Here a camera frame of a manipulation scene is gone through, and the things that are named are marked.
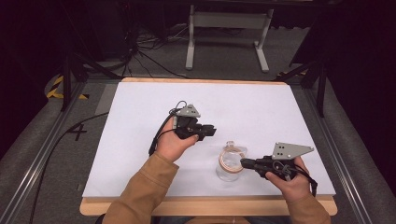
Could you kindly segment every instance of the clear container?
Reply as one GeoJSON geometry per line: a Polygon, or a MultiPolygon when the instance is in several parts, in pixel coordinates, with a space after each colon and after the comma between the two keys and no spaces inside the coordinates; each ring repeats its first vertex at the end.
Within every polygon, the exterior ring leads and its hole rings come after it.
{"type": "Polygon", "coordinates": [[[219,163],[216,167],[216,174],[221,180],[235,181],[239,178],[244,169],[241,159],[247,156],[248,150],[245,147],[236,147],[233,141],[228,141],[219,155],[219,163]]]}

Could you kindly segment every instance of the gray carpet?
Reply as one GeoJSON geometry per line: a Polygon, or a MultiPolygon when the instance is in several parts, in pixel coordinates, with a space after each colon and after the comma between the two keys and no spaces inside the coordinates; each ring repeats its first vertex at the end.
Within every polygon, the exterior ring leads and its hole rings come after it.
{"type": "MultiPolygon", "coordinates": [[[[257,36],[257,33],[252,31],[243,31],[238,35],[229,35],[219,30],[198,32],[194,67],[191,71],[184,68],[188,43],[185,39],[167,44],[160,49],[143,52],[174,73],[191,78],[270,80],[279,72],[291,69],[288,67],[289,62],[306,32],[307,30],[299,29],[269,31],[264,44],[264,53],[270,66],[268,74],[262,73],[260,69],[256,52],[252,47],[252,40],[255,39],[253,37],[257,36]]],[[[141,58],[139,55],[136,57],[147,67],[152,76],[175,77],[148,58],[141,58]]],[[[131,61],[130,68],[131,73],[127,70],[124,74],[126,77],[149,76],[147,70],[137,60],[131,61]]],[[[121,74],[122,70],[121,68],[115,72],[121,74]]],[[[67,115],[66,123],[62,127],[63,132],[80,120],[108,111],[116,85],[117,81],[108,80],[100,74],[92,74],[82,92],[89,94],[90,98],[76,101],[67,115]]],[[[359,223],[345,191],[344,181],[332,161],[326,137],[318,125],[316,111],[309,106],[307,90],[302,90],[298,85],[291,87],[336,189],[337,194],[334,199],[338,206],[338,214],[332,217],[332,223],[359,223]]],[[[32,120],[0,161],[1,213],[6,210],[35,154],[45,141],[53,122],[60,114],[61,106],[61,99],[49,99],[49,103],[32,120]]],[[[356,189],[372,223],[393,223],[396,219],[395,198],[344,110],[338,104],[330,83],[327,86],[324,113],[324,120],[356,183],[356,189]]],[[[75,133],[68,133],[55,148],[36,203],[34,223],[94,223],[96,217],[84,217],[78,208],[105,122],[106,116],[84,122],[83,130],[87,133],[83,133],[78,141],[75,133]]],[[[36,185],[14,223],[29,223],[35,191],[36,185]]]]}

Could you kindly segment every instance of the desk leg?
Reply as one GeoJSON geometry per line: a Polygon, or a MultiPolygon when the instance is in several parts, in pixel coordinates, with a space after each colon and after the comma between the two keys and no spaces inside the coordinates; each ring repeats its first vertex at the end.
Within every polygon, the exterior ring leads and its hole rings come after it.
{"type": "Polygon", "coordinates": [[[186,69],[192,70],[192,64],[194,61],[194,6],[191,5],[190,7],[190,23],[189,23],[189,33],[190,33],[190,40],[189,40],[189,47],[187,49],[187,59],[186,59],[186,69]]]}
{"type": "Polygon", "coordinates": [[[257,52],[257,57],[259,58],[260,66],[262,67],[262,71],[264,73],[269,72],[269,67],[267,61],[265,60],[264,52],[262,51],[262,46],[264,45],[264,40],[265,37],[267,36],[273,13],[274,13],[273,9],[268,10],[264,25],[262,27],[262,37],[260,38],[260,41],[254,42],[254,46],[257,52]]]}

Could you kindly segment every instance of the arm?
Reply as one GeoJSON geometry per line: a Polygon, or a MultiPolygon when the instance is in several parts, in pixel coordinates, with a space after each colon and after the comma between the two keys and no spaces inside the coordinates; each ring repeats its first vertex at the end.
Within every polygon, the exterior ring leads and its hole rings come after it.
{"type": "MultiPolygon", "coordinates": [[[[294,163],[307,171],[300,157],[295,158],[294,163]]],[[[297,174],[291,181],[284,181],[271,172],[267,172],[265,176],[282,191],[293,224],[331,223],[327,211],[317,199],[312,196],[309,190],[309,182],[305,176],[297,174]]]]}
{"type": "MultiPolygon", "coordinates": [[[[172,129],[173,119],[163,127],[172,129]]],[[[130,179],[124,192],[107,210],[104,224],[150,223],[152,211],[163,201],[177,173],[176,161],[183,152],[194,145],[198,136],[181,140],[174,132],[164,133],[156,152],[130,179]]]]}

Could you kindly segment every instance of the tan jacket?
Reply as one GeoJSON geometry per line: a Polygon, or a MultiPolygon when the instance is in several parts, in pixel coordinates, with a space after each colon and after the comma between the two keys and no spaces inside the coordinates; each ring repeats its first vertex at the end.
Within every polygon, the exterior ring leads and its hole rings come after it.
{"type": "MultiPolygon", "coordinates": [[[[168,191],[178,166],[155,152],[107,210],[104,224],[149,224],[151,213],[168,191]]],[[[312,196],[288,203],[293,224],[327,224],[329,214],[312,196]]]]}

